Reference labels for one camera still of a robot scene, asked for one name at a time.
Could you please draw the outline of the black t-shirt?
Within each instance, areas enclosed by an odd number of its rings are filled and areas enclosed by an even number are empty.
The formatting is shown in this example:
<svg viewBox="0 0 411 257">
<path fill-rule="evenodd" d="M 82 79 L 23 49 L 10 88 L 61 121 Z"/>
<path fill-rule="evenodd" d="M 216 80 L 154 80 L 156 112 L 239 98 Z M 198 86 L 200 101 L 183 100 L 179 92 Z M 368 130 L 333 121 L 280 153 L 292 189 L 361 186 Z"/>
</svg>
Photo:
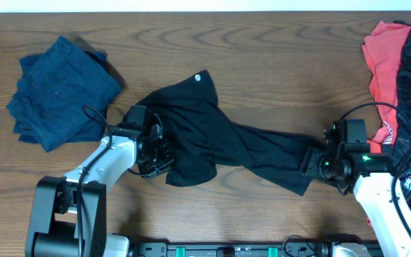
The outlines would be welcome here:
<svg viewBox="0 0 411 257">
<path fill-rule="evenodd" d="M 177 187 L 209 182 L 217 166 L 242 166 L 256 176 L 303 195 L 311 178 L 301 175 L 308 152 L 323 143 L 302 134 L 268 131 L 231 121 L 218 106 L 206 70 L 151 92 L 139 105 L 157 114 L 173 154 L 166 183 Z"/>
</svg>

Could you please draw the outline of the red t-shirt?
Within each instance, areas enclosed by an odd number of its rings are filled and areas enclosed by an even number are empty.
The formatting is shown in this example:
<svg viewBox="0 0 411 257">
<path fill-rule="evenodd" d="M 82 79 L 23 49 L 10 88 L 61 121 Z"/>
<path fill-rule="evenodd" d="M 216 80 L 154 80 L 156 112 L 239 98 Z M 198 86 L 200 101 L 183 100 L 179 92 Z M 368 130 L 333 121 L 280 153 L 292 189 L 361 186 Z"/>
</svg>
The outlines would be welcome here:
<svg viewBox="0 0 411 257">
<path fill-rule="evenodd" d="M 397 72 L 401 65 L 402 48 L 411 25 L 379 22 L 369 36 L 364 38 L 362 52 L 367 67 L 372 73 L 370 94 L 378 102 L 377 112 L 382 126 L 369 140 L 372 150 L 393 145 L 397 138 Z"/>
</svg>

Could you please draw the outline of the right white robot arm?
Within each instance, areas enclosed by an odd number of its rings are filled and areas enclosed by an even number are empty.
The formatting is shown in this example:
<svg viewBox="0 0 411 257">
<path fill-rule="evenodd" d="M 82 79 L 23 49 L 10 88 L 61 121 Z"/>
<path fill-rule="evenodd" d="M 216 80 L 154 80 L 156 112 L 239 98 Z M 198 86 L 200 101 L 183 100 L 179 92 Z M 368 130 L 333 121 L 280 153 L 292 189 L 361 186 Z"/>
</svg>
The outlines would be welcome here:
<svg viewBox="0 0 411 257">
<path fill-rule="evenodd" d="M 300 174 L 353 194 L 364 209 L 384 256 L 411 256 L 411 210 L 390 158 L 367 143 L 309 148 Z"/>
</svg>

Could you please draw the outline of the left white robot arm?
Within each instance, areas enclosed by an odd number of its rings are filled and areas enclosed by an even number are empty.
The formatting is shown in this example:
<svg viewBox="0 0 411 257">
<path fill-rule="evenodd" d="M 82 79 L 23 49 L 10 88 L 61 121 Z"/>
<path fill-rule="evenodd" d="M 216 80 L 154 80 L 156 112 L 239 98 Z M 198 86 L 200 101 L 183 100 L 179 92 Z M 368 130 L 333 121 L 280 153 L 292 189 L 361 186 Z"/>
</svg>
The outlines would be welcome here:
<svg viewBox="0 0 411 257">
<path fill-rule="evenodd" d="M 161 135 L 120 128 L 104 136 L 75 169 L 37 183 L 26 256 L 130 256 L 130 240 L 107 231 L 108 192 L 133 166 L 138 176 L 150 178 L 172 165 L 168 141 Z"/>
</svg>

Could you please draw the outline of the folded navy blue garment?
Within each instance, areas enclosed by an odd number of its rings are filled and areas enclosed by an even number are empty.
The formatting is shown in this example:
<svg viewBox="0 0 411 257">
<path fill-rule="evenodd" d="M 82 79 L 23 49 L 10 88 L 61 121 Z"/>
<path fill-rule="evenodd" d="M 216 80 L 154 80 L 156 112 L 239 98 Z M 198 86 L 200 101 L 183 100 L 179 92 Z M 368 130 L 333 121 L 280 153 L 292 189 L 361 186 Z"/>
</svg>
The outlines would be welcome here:
<svg viewBox="0 0 411 257">
<path fill-rule="evenodd" d="M 64 143 L 101 139 L 104 127 L 82 108 L 89 105 L 105 116 L 122 91 L 108 72 L 104 53 L 83 50 L 60 36 L 46 52 L 19 63 L 22 76 L 6 107 L 20 141 L 38 143 L 49 152 Z"/>
</svg>

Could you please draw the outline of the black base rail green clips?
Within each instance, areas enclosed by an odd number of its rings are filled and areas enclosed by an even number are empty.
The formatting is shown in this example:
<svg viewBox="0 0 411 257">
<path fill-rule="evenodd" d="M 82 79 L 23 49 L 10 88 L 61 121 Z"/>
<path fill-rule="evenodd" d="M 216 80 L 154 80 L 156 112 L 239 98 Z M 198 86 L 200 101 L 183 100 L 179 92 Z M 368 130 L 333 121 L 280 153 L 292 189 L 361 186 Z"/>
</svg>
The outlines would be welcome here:
<svg viewBox="0 0 411 257">
<path fill-rule="evenodd" d="M 171 243 L 146 241 L 131 244 L 128 257 L 383 257 L 377 241 L 363 241 L 352 234 L 325 238 L 288 236 L 273 242 Z"/>
</svg>

